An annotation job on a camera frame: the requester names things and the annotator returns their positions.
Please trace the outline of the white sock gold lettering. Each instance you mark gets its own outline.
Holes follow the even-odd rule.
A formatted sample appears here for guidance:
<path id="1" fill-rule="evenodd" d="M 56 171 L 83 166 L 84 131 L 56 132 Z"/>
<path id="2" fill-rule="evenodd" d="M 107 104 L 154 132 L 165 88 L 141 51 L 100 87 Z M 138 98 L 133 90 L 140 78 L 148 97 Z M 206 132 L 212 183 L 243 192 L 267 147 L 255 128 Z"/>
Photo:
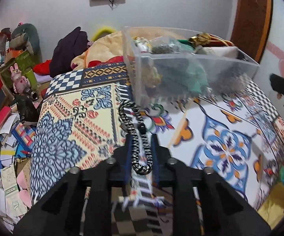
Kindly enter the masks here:
<path id="1" fill-rule="evenodd" d="M 200 47 L 197 49 L 197 54 L 212 55 L 217 57 L 225 57 L 236 59 L 239 49 L 236 46 L 223 46 L 223 47 Z"/>

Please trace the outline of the yellow green sponge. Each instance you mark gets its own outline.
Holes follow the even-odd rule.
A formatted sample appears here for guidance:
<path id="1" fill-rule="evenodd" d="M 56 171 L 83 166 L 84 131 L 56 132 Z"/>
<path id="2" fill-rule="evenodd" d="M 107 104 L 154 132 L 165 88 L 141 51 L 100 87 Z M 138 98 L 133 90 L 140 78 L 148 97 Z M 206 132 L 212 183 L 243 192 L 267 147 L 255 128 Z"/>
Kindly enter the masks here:
<path id="1" fill-rule="evenodd" d="M 156 88 L 161 83 L 162 76 L 158 73 L 156 67 L 146 65 L 142 68 L 142 81 L 148 88 Z"/>

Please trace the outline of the green knit cloth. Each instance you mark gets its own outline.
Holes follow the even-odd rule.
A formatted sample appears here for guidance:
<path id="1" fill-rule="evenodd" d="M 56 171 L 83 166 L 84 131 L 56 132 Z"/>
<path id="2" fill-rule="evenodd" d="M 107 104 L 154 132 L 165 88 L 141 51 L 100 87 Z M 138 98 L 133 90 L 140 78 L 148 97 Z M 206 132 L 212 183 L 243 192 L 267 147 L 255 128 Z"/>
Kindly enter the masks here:
<path id="1" fill-rule="evenodd" d="M 174 95 L 199 96 L 207 93 L 207 74 L 199 62 L 184 58 L 167 60 L 162 70 L 162 80 Z"/>

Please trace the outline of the bagged grey knit item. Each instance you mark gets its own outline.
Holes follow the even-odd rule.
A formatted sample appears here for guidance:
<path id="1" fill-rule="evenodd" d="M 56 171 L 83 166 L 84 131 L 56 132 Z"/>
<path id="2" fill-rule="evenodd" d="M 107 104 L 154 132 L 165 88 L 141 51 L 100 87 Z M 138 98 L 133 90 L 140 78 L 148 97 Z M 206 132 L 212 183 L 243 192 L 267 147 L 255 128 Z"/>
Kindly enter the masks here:
<path id="1" fill-rule="evenodd" d="M 150 40 L 149 43 L 153 54 L 171 54 L 182 50 L 180 42 L 170 36 L 156 37 Z"/>

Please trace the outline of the wooden door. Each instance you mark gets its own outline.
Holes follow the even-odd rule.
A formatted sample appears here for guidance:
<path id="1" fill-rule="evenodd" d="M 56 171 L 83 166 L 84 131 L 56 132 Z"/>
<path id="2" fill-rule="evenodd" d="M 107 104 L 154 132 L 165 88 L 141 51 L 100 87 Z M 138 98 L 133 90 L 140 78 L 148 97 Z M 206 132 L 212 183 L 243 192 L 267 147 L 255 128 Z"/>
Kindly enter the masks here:
<path id="1" fill-rule="evenodd" d="M 273 0 L 238 0 L 231 42 L 260 62 L 270 32 Z"/>

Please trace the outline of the clear plastic storage box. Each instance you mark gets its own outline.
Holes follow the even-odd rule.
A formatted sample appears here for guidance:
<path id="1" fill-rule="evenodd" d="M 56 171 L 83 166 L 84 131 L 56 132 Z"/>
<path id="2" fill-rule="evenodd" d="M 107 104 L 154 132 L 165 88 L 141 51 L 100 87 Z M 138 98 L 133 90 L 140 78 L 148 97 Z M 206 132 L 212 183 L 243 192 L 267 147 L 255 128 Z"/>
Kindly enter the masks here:
<path id="1" fill-rule="evenodd" d="M 244 90 L 259 64 L 235 46 L 192 47 L 193 30 L 125 27 L 123 56 L 134 100 L 151 103 Z"/>

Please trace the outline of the pink bunny toy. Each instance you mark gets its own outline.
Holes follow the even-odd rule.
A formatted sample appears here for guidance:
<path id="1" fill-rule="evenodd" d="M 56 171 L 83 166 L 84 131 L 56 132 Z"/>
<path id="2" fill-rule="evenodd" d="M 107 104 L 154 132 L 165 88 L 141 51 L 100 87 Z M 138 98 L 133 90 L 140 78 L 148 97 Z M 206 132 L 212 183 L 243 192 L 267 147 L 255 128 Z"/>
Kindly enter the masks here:
<path id="1" fill-rule="evenodd" d="M 13 81 L 13 89 L 17 94 L 23 94 L 25 88 L 30 88 L 29 80 L 22 74 L 18 64 L 10 66 L 11 80 Z"/>

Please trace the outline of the dark purple garment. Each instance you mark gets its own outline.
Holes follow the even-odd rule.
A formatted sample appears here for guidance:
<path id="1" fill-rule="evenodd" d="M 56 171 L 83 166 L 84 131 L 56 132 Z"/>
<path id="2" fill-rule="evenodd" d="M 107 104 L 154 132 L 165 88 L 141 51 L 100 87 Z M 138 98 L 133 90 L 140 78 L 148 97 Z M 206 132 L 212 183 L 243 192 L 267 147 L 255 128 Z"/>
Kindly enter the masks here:
<path id="1" fill-rule="evenodd" d="M 59 40 L 49 65 L 50 76 L 54 78 L 57 75 L 72 71 L 72 60 L 87 50 L 87 42 L 87 33 L 82 31 L 81 27 L 76 27 L 67 36 Z"/>

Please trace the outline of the yellow round cushion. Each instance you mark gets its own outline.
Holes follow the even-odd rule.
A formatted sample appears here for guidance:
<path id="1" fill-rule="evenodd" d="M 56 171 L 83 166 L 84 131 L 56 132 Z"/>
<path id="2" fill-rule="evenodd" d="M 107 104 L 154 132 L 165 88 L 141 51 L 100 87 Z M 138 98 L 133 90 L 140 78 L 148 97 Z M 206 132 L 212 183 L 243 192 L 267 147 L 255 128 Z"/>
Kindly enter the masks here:
<path id="1" fill-rule="evenodd" d="M 97 41 L 99 38 L 102 38 L 106 35 L 116 32 L 116 29 L 109 26 L 102 26 L 99 28 L 94 35 L 91 37 L 91 41 Z"/>

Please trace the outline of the green cardboard box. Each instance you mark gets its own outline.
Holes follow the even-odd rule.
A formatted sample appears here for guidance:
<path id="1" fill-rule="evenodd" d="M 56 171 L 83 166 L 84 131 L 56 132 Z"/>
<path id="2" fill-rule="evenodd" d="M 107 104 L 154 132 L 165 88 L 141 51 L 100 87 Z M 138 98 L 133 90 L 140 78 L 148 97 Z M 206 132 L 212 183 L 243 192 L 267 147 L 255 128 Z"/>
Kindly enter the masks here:
<path id="1" fill-rule="evenodd" d="M 24 51 L 16 58 L 11 58 L 9 62 L 1 67 L 1 78 L 3 79 L 5 85 L 10 89 L 13 87 L 10 66 L 15 63 L 18 64 L 19 69 L 22 71 L 22 73 L 24 73 L 27 68 L 33 68 L 35 65 L 41 63 L 41 53 L 38 53 L 37 55 L 31 55 L 28 51 Z"/>

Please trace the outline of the grey plush toy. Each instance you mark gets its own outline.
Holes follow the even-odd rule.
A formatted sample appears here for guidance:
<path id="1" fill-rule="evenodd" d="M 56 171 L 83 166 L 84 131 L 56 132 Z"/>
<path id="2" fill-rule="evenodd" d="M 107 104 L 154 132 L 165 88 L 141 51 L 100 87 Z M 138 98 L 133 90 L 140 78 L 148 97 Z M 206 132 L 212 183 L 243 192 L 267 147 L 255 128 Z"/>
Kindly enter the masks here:
<path id="1" fill-rule="evenodd" d="M 42 54 L 39 35 L 36 27 L 31 23 L 19 25 L 11 33 L 9 47 L 14 50 L 27 50 L 30 55 L 36 56 L 41 61 Z"/>

